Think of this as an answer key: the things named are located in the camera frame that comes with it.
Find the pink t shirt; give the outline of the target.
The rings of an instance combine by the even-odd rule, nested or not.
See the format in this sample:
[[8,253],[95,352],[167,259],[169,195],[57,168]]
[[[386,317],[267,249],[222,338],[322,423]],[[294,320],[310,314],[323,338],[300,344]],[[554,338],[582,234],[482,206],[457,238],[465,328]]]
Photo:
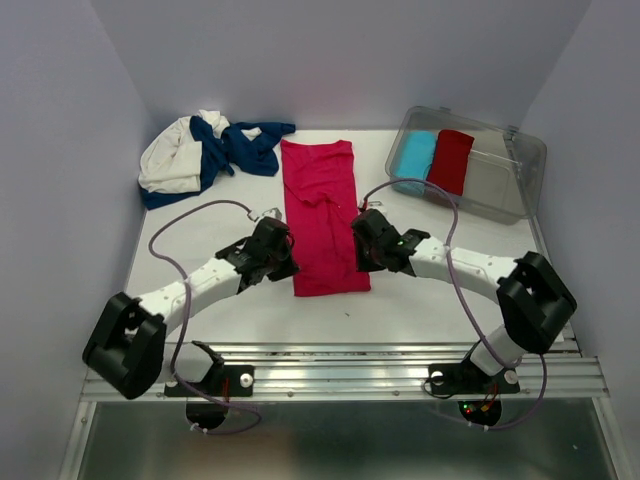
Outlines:
[[371,290],[357,270],[351,222],[358,215],[352,143],[280,144],[286,223],[294,237],[297,297]]

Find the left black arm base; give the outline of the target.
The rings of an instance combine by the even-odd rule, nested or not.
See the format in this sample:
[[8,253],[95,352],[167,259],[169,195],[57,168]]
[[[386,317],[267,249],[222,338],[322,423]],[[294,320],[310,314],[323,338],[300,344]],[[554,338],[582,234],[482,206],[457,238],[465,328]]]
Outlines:
[[212,366],[199,382],[189,385],[199,392],[228,401],[253,395],[255,367],[248,364]]

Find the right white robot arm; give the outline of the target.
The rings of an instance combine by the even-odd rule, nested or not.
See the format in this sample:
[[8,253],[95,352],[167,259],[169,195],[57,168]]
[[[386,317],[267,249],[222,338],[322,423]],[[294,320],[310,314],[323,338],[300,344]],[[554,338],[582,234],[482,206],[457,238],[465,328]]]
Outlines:
[[401,234],[376,209],[362,211],[351,228],[359,271],[449,283],[467,314],[465,290],[499,306],[502,325],[480,335],[460,366],[461,381],[472,390],[484,389],[527,353],[546,354],[577,310],[568,287],[537,252],[512,259],[453,247],[450,239],[416,229]]

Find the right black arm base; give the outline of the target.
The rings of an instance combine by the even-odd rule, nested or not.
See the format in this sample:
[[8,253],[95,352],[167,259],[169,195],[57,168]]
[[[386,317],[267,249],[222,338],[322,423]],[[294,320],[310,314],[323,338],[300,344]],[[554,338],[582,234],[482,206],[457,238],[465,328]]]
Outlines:
[[515,370],[502,369],[496,374],[488,375],[474,364],[463,362],[429,365],[426,383],[431,393],[439,397],[520,392]]

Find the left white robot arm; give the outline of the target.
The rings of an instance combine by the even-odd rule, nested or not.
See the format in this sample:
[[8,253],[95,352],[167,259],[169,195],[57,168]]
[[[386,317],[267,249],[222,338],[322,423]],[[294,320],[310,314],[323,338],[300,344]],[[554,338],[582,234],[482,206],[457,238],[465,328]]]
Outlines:
[[123,397],[133,400],[157,380],[173,377],[178,351],[167,337],[213,304],[263,279],[276,282],[299,271],[293,236],[282,221],[264,217],[253,233],[218,251],[204,265],[158,290],[110,297],[82,352],[83,362]]

